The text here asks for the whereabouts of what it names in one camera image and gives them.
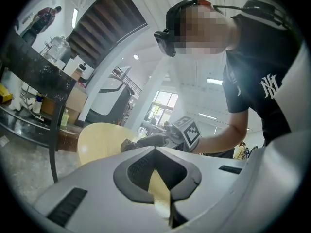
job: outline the wooden round table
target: wooden round table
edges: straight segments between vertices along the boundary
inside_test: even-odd
[[[93,123],[80,133],[77,152],[81,165],[121,153],[125,139],[137,142],[144,135],[110,123]],[[155,207],[164,217],[170,214],[170,192],[155,170],[151,176],[149,192],[155,198]]]

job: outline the gray floor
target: gray floor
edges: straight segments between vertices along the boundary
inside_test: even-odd
[[[10,141],[0,146],[0,163],[14,190],[28,203],[33,203],[49,186],[54,184],[48,149],[19,137],[0,132]],[[55,153],[58,178],[73,172],[79,165],[77,153]]]

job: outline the headset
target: headset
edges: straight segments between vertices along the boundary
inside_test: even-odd
[[[256,12],[257,14],[262,15],[262,16],[271,16],[273,19],[271,19],[270,21],[274,22],[278,26],[282,25],[284,28],[292,31],[295,36],[295,39],[298,41],[299,44],[301,43],[300,40],[298,40],[300,37],[297,35],[297,32],[293,30],[293,25],[289,23],[288,15],[286,15],[285,13],[279,10],[278,11],[281,12],[283,16],[280,16],[272,11],[262,9],[257,6],[242,8],[242,7],[236,7],[236,6],[212,5],[211,2],[206,1],[206,0],[184,1],[184,2],[181,2],[180,4],[181,5],[179,6],[178,5],[174,6],[176,7],[175,16],[178,15],[178,13],[180,13],[183,8],[191,7],[194,5],[212,6],[214,9],[217,9],[217,8],[235,9],[235,10],[241,10],[246,13]],[[156,31],[154,36],[162,53],[168,55],[169,57],[174,57],[176,55],[175,44],[177,41],[175,40],[175,35],[169,32],[169,29],[164,29],[163,31]]]

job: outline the man in black shirt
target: man in black shirt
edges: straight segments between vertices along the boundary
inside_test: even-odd
[[[275,0],[248,0],[244,7],[285,13]],[[290,132],[274,95],[300,44],[277,17],[251,11],[226,18],[210,2],[193,0],[172,7],[166,27],[178,36],[183,53],[226,51],[227,55],[223,88],[231,113],[229,126],[219,135],[201,138],[193,153],[217,153],[238,145],[246,136],[249,108],[262,119],[265,145]]]

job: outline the black cap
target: black cap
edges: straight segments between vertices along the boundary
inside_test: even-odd
[[[170,8],[168,12],[166,13],[166,28],[169,31],[178,31],[178,32],[175,32],[175,35],[179,35],[180,27],[175,28],[175,25],[180,24],[181,9],[191,6],[197,2],[198,0],[192,0],[192,1],[184,0],[174,5],[172,8]]]

